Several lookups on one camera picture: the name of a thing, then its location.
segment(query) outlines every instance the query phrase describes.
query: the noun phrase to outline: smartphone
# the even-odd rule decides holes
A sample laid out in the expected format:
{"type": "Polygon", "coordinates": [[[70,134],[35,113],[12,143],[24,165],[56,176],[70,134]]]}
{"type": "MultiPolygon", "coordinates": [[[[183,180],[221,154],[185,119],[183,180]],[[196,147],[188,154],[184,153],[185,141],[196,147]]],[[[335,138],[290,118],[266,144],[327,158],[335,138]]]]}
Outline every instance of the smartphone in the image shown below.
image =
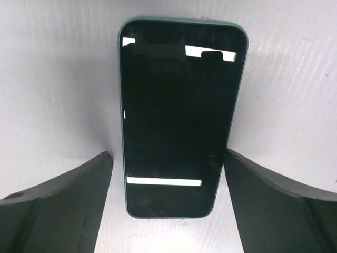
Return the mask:
{"type": "Polygon", "coordinates": [[[120,30],[126,207],[137,218],[213,208],[247,53],[223,22],[141,17],[120,30]]]}

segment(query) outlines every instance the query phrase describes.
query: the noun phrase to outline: white surface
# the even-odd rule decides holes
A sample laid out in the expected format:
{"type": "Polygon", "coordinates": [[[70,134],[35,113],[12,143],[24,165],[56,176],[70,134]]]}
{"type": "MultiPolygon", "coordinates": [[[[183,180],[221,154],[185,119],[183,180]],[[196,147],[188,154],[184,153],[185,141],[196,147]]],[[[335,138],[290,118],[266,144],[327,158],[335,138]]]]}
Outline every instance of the white surface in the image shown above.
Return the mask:
{"type": "Polygon", "coordinates": [[[101,151],[115,166],[96,252],[242,252],[224,177],[196,220],[125,211],[117,34],[138,15],[240,24],[250,48],[229,147],[337,192],[337,1],[0,1],[0,197],[101,151]]]}

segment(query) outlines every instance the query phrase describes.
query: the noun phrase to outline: black screen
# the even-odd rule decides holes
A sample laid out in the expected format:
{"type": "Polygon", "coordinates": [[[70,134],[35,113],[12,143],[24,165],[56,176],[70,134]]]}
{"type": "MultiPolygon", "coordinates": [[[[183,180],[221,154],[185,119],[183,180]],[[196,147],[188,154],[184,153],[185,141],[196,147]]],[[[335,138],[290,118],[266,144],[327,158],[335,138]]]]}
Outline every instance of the black screen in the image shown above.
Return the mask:
{"type": "Polygon", "coordinates": [[[131,215],[194,218],[212,210],[246,48],[231,25],[134,20],[122,28],[131,215]]]}

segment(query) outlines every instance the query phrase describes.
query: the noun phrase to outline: white backdrop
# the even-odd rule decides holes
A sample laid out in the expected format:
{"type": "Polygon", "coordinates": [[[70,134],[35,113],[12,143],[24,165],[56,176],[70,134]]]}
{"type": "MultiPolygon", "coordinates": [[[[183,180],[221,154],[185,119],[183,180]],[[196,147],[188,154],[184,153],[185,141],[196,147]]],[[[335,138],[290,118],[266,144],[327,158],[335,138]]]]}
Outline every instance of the white backdrop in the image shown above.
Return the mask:
{"type": "Polygon", "coordinates": [[[0,198],[108,150],[96,252],[242,252],[224,175],[206,218],[126,214],[117,35],[139,15],[241,25],[250,47],[229,148],[337,192],[337,1],[2,0],[0,198]]]}

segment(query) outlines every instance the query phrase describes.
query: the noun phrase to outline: phone screen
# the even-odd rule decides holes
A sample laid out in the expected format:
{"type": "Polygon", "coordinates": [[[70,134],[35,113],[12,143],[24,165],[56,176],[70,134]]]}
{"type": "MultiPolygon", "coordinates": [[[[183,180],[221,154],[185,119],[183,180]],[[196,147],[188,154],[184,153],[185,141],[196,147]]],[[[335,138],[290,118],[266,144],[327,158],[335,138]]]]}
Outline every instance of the phone screen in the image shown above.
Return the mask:
{"type": "Polygon", "coordinates": [[[212,210],[246,56],[233,25],[133,20],[120,35],[126,204],[139,218],[212,210]]]}

